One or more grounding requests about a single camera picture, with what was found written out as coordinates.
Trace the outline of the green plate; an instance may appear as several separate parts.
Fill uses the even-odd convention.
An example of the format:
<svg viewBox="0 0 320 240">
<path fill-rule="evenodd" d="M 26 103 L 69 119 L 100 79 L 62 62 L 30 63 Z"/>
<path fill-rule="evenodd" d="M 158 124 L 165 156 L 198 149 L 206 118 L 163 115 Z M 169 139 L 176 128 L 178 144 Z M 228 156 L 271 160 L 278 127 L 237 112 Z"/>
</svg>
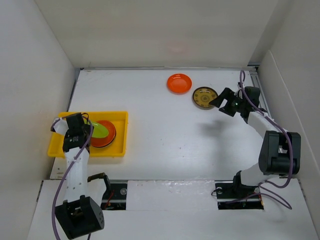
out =
<svg viewBox="0 0 320 240">
<path fill-rule="evenodd" d="M 93 127 L 92 138 L 103 139 L 109 136 L 109 130 L 101 123 L 92 121 L 91 125 Z"/>
</svg>

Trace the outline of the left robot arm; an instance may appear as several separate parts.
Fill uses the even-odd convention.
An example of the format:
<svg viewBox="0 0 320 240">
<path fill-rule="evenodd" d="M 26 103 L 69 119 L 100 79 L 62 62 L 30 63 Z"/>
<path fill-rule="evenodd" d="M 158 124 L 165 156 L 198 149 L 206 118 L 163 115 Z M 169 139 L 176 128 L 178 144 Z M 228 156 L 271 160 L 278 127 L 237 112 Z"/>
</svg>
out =
<svg viewBox="0 0 320 240">
<path fill-rule="evenodd" d="M 55 192 L 51 207 L 51 224 L 54 237 L 60 239 L 57 226 L 61 226 L 69 240 L 101 231 L 105 219 L 101 208 L 102 198 L 111 194 L 111 184 L 104 173 L 88 175 L 91 138 L 94 126 L 88 113 L 76 112 L 56 118 L 52 132 L 63 136 L 62 151 L 66 159 L 66 171 Z M 95 201 L 90 195 L 89 183 L 97 180 Z"/>
</svg>

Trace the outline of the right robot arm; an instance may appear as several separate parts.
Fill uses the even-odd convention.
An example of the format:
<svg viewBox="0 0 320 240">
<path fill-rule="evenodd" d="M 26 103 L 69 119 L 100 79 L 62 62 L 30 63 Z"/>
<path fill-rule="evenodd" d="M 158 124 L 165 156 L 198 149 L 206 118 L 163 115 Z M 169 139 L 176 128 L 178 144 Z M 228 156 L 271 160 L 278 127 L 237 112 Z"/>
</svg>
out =
<svg viewBox="0 0 320 240">
<path fill-rule="evenodd" d="M 301 135 L 284 130 L 259 108 L 260 94 L 260 89 L 252 86 L 236 92 L 225 88 L 209 102 L 228 116 L 239 113 L 245 123 L 263 138 L 257 163 L 238 171 L 227 189 L 236 198 L 253 193 L 260 183 L 274 176 L 286 176 L 289 181 L 301 167 Z"/>
</svg>

